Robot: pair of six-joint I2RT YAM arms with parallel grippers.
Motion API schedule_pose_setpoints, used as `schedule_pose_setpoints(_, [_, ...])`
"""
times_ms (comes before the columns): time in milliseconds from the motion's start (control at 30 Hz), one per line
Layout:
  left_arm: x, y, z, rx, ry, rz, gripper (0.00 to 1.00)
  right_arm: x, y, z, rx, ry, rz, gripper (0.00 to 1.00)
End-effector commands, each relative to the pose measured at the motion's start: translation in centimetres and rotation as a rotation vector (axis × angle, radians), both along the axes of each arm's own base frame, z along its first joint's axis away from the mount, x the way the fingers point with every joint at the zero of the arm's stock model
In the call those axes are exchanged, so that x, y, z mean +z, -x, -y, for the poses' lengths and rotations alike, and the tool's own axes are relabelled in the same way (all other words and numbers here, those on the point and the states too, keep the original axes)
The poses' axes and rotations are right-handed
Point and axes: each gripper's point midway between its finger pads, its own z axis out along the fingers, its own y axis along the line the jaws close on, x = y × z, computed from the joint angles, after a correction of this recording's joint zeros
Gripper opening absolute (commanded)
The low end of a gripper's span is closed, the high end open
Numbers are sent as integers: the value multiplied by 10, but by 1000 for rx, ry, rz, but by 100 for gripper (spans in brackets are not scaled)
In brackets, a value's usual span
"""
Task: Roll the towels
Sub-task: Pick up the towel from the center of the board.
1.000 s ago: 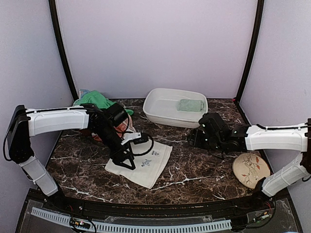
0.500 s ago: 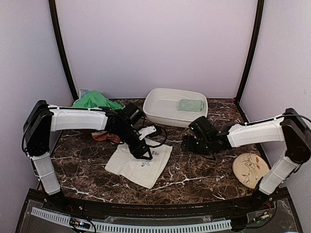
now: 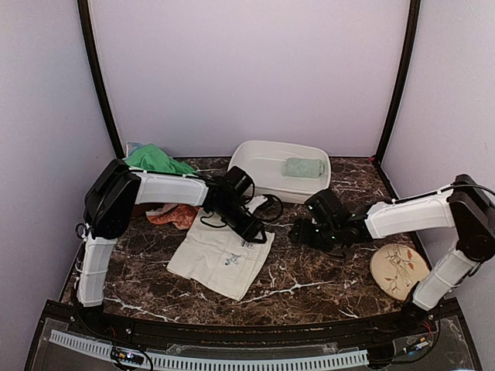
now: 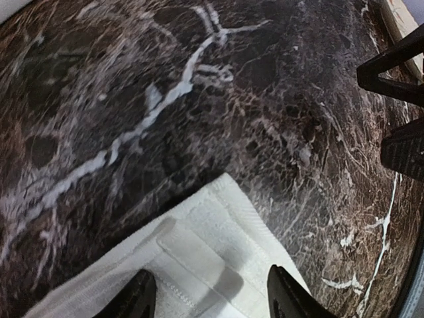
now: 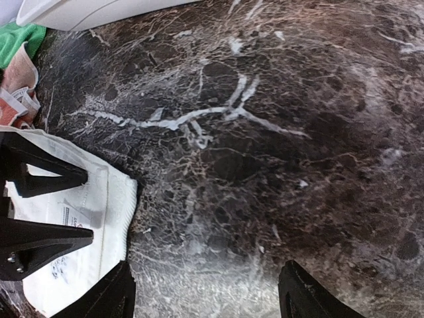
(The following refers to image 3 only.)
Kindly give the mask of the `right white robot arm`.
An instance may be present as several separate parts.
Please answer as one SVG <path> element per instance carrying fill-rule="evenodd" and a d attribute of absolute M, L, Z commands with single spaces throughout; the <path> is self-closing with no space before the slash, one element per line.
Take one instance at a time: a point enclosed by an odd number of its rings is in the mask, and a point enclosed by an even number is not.
<path fill-rule="evenodd" d="M 399 233 L 455 229 L 454 246 L 415 285 L 407 308 L 395 317 L 395 329 L 411 335 L 423 325 L 424 312 L 432 310 L 451 288 L 494 257 L 493 194 L 470 176 L 458 175 L 441 189 L 351 212 L 330 189 L 324 189 L 305 201 L 311 216 L 294 222 L 289 239 L 329 252 L 335 246 L 350 247 Z"/>

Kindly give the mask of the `mint green panda towel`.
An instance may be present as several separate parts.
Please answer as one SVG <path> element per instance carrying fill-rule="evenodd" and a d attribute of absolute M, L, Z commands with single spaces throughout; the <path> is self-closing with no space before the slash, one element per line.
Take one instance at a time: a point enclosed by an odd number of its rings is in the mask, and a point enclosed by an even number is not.
<path fill-rule="evenodd" d="M 288 158 L 282 166 L 282 175 L 284 177 L 317 179 L 324 174 L 325 170 L 325 163 L 320 159 Z"/>

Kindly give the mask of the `cream white towel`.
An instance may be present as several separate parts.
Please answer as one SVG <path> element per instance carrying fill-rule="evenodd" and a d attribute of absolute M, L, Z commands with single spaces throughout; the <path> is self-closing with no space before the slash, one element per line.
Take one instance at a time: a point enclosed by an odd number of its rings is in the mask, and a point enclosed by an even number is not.
<path fill-rule="evenodd" d="M 207 219 L 209 226 L 201 223 L 205 215 L 198 213 L 167 270 L 240 301 L 265 264 L 275 234 L 267 233 L 266 243 L 246 243 L 216 215 Z"/>

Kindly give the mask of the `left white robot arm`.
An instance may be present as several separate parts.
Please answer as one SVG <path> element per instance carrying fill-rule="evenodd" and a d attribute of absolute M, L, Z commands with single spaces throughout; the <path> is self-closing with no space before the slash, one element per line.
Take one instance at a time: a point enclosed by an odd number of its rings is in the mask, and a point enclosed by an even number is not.
<path fill-rule="evenodd" d="M 104 282 L 114 245 L 130 223 L 135 206 L 175 203 L 199 206 L 215 213 L 248 243 L 267 240 L 265 226 L 243 202 L 254 184 L 234 166 L 222 176 L 174 175 L 132 168 L 115 159 L 109 163 L 84 198 L 84 221 L 76 232 L 84 243 L 84 259 L 77 284 L 77 301 L 85 309 L 78 322 L 93 337 L 109 330 L 109 321 L 96 308 L 104 300 Z"/>

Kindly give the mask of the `white plastic basin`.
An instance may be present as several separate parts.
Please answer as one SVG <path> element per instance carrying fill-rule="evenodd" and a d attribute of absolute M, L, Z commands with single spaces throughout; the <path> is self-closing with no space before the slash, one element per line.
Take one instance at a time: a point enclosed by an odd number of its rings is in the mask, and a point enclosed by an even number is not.
<path fill-rule="evenodd" d="M 315 179 L 284 176 L 286 160 L 320 160 L 323 174 Z M 331 163 L 321 149 L 277 141 L 246 141 L 235 150 L 228 165 L 244 170 L 254 181 L 255 194 L 272 194 L 284 203 L 303 204 L 310 196 L 329 187 Z"/>

